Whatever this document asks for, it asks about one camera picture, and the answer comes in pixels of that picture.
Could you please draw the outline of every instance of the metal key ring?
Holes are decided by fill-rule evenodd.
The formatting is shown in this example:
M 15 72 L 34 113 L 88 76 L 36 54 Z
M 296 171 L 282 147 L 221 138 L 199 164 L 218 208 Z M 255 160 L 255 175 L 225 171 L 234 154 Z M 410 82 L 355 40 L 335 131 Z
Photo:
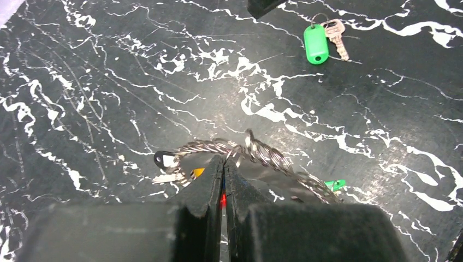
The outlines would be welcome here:
M 330 20 L 330 19 L 328 18 L 327 15 L 325 15 L 325 14 L 323 14 L 323 13 L 318 13 L 318 14 L 316 14 L 316 15 L 314 15 L 314 16 L 312 17 L 312 23 L 310 24 L 310 27 L 312 27 L 312 29 L 315 28 L 315 26 L 313 25 L 313 22 L 314 22 L 314 20 L 315 20 L 315 17 L 317 17 L 318 15 L 323 15 L 323 16 L 325 16 L 325 18 L 327 19 L 327 21 Z

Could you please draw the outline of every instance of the black marble surface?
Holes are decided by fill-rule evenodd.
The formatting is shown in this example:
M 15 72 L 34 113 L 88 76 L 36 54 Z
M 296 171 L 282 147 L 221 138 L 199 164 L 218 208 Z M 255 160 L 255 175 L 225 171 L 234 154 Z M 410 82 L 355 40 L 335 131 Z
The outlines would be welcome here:
M 157 150 L 252 128 L 347 202 L 380 206 L 411 261 L 444 261 L 463 217 L 463 5 L 26 1 L 0 31 L 0 257 L 52 203 L 162 200 Z M 325 13 L 351 60 L 308 64 Z

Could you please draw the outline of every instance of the key tag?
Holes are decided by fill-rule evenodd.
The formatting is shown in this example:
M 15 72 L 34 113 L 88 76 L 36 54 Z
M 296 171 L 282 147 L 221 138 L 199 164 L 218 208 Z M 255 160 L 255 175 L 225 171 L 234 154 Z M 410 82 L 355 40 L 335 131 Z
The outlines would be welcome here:
M 328 59 L 328 41 L 325 34 L 325 28 L 319 24 L 313 23 L 317 15 L 323 15 L 328 19 L 325 14 L 316 14 L 312 18 L 311 25 L 304 31 L 304 45 L 307 60 L 311 64 L 321 64 Z

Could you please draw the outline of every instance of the key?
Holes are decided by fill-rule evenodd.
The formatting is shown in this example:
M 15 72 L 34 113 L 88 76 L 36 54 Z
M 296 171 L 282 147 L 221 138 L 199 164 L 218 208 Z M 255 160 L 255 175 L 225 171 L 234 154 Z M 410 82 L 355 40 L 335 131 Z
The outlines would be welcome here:
M 344 24 L 339 19 L 333 19 L 320 24 L 325 28 L 325 34 L 336 45 L 337 52 L 344 61 L 349 60 L 349 54 L 347 53 L 344 43 L 342 42 L 342 33 L 346 30 Z

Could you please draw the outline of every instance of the coiled wire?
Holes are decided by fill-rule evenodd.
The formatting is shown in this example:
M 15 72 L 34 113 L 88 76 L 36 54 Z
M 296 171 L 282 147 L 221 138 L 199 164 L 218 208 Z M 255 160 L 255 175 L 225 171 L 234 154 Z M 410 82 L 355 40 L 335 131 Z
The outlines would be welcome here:
M 168 174 L 185 174 L 180 167 L 180 161 L 187 155 L 198 152 L 210 152 L 227 155 L 229 157 L 238 157 L 236 165 L 239 166 L 244 158 L 252 162 L 258 162 L 263 166 L 268 166 L 274 170 L 281 171 L 287 177 L 290 177 L 305 188 L 310 190 L 322 203 L 334 204 L 340 203 L 341 200 L 333 191 L 326 186 L 316 176 L 306 172 L 294 172 L 290 162 L 277 149 L 270 147 L 254 137 L 250 129 L 246 130 L 246 146 L 241 146 L 233 141 L 221 138 L 212 140 L 195 140 L 179 147 L 175 150 L 175 158 L 171 167 L 167 168 Z

